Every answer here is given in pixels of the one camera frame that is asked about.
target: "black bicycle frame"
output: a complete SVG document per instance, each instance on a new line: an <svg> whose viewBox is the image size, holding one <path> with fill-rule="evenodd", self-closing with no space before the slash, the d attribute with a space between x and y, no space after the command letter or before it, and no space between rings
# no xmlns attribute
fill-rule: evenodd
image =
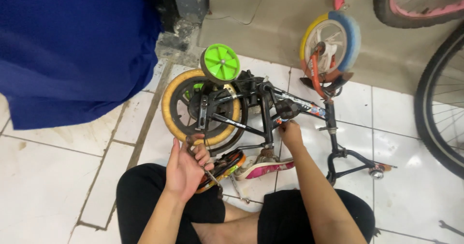
<svg viewBox="0 0 464 244"><path fill-rule="evenodd" d="M335 120L335 110L333 106L333 101L326 101L324 102L325 109L322 107L319 107L316 105L314 102L299 98L297 96L294 96L290 93L284 92L280 89L276 89L270 85L268 85L268 89L264 89L263 87L259 87L265 85L264 84L259 84L256 87L252 86L253 89L250 91L246 92L241 92L241 93L236 93L235 95L229 95L229 96L224 96L220 98L216 98L215 94L210 94L208 96L203 95L203 100L205 104L207 105L206 108L206 116L209 117L211 120L222 122L222 123L227 123L230 125L233 125L239 129L243 129L247 132L257 134L261 137L264 138L264 143L260 145L253 146L253 148L258 148L258 147L264 147L266 149L273 149L274 148L274 139L272 136L272 130L277 128L283 121L287 121L286 119L281 119L279 114L275 114L273 116L270 116L270 106L269 106L269 101L266 99L267 93L273 93L275 95L276 100L282 100L282 99L291 99L299 109L299 113L310 115L319 119L322 119L326 123L326 127L320 128L319 130L327 130L329 135L330 135L330 142L332 144L332 153L328 156L327 158L327 163L328 163L328 175L327 179L329 182L333 185L335 184L335 181L337 178L340 178L341 176L345 176L347 174L350 174L352 172L358 171L358 170L363 170L366 168L374 168L376 164L369 160L364 158L361 154L351 151L351 150L346 150L344 148L340 149L339 144L337 143L337 137L336 137L336 120ZM254 97L256 96L259 100L259 106L261 108L261 116L263 119L263 132L260 130L257 130L255 128L252 128L248 125L244 125L242 123L236 122L232 119L226 118L222 115L219 115L217 113L214 113L214 107L220 103L224 103L229 100L233 99L244 99L247 97ZM335 166L333 164L334 158L340 158L340 157L347 157L348 155L355 157L356 159L360 160L364 165L359 166L354 169L342 171L342 172L336 172L335 171Z"/></svg>

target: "white wheel rim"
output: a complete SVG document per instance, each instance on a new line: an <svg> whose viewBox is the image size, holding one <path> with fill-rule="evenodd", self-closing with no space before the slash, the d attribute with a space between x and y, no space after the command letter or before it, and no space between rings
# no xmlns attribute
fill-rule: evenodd
<svg viewBox="0 0 464 244"><path fill-rule="evenodd" d="M339 31L331 34L328 38L322 40L321 39L321 33L322 33L322 29L325 28L325 27L328 27L328 26L336 26L339 28ZM335 41L335 39L337 37L340 37L341 36L341 41ZM305 59L304 61L306 62L306 65L308 65L309 61L310 61L310 56L313 54L313 48L316 47L316 44L321 42L321 41L325 41L325 42L328 42L329 44L333 44L333 45L337 45L337 48L339 48L340 46L342 47L342 53L341 53L341 57L339 59L335 59L335 66L330 68L330 69L326 69L325 68L325 63L326 61L325 60L330 60L331 58L325 58L324 59L324 56L320 56L319 57L319 61L317 62L317 67L319 68L319 72L326 72L326 73L330 73L332 72L333 70L337 69L338 66L340 65L341 61L343 60L343 58L345 57L345 54L346 54L346 51L347 51L347 34L346 34L346 31L345 31L345 28L338 22L338 21L335 21L335 20L324 20L322 22L320 22L319 24L317 24L314 29L310 32L308 38L306 39L306 42L305 42L305 46L304 46L304 56L305 56Z"/></svg>

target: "bicycle frame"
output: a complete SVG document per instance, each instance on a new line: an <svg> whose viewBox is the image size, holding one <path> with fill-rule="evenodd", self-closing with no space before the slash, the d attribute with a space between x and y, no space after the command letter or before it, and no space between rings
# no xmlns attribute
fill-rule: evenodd
<svg viewBox="0 0 464 244"><path fill-rule="evenodd" d="M227 123L239 129L243 129L247 132L257 134L264 138L264 143L260 145L245 146L246 149L260 148L260 147L263 147L266 149L273 149L274 139L272 135L272 130L277 128L283 121L287 121L287 120L281 119L278 113L276 113L273 116L270 115L271 107L269 106L268 99L266 99L266 95L270 94L274 103L282 99L291 99L298 106L299 113L313 116L313 117L316 117L316 118L319 118L325 121L326 127L320 128L319 130L320 131L327 130L330 135L330 141L332 144L332 152L328 156L328 159L327 159L327 163L328 163L327 179L332 185L335 184L336 179L340 178L341 176L345 176L347 174L350 174L358 170L376 167L376 164L373 161L364 158L361 154L357 152L346 150L344 148L339 149L339 145L337 143L337 137L336 137L337 126L336 126L336 120L335 120L333 100L325 100L324 102L325 109L324 109L316 105L314 102L299 98L290 93L274 88L270 83L261 83L258 85L253 85L253 87L254 88L252 88L249 91L235 93L235 94L231 94L229 96L224 96L220 98L216 98L216 96L223 90L212 92L212 93L209 93L208 95L202 94L201 95L202 106L200 107L200 111L199 111L200 116L198 119L200 121L197 122L198 123L197 128L205 129L207 127L208 119L222 122L222 123ZM220 103L224 103L226 101L233 100L233 99L245 99L245 98L250 98L250 100L253 100L253 98L259 99L259 106L261 108L261 116L263 119L263 130L264 131L259 131L253 127L236 122L222 115L214 113L214 110L213 110L214 107ZM356 159L360 160L362 163L364 163L364 165L359 166L354 169L345 170L342 172L336 172L335 166L333 164L333 159L340 158L340 157L346 158L348 155L351 155L355 157Z"/></svg>

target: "hand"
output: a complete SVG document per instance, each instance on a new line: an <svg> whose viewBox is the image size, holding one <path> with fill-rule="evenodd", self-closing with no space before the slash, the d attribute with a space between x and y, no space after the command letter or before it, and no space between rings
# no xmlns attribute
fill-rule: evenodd
<svg viewBox="0 0 464 244"><path fill-rule="evenodd" d="M279 126L279 134L283 144L285 144L290 151L301 147L304 148L300 125L294 120L282 122Z"/></svg>
<svg viewBox="0 0 464 244"><path fill-rule="evenodd" d="M198 140L205 137L205 135L195 134L194 137ZM173 144L171 156L166 166L166 186L164 190L169 191L185 204L194 195L201 178L205 175L200 165L206 164L210 156L206 146L199 144L193 149L197 162L187 153L186 143L183 143L182 147L180 147L179 140L174 138ZM212 168L214 168L212 163L205 166L206 170Z"/></svg>

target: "sneaker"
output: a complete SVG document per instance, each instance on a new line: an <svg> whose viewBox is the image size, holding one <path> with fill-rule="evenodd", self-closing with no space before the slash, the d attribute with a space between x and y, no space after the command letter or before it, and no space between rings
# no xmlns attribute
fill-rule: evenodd
<svg viewBox="0 0 464 244"><path fill-rule="evenodd" d="M245 163L246 156L242 150L235 150L214 162L214 168L210 170L217 181L227 178L235 170L240 168ZM210 179L206 174L200 181L198 189L195 193L202 193L207 189L213 187L216 183Z"/></svg>
<svg viewBox="0 0 464 244"><path fill-rule="evenodd" d="M249 156L250 159L247 165L242 165L242 167L235 171L234 177L236 180L258 178L270 172L288 170L295 167L293 160L283 161L283 162L262 162L253 164L257 156Z"/></svg>

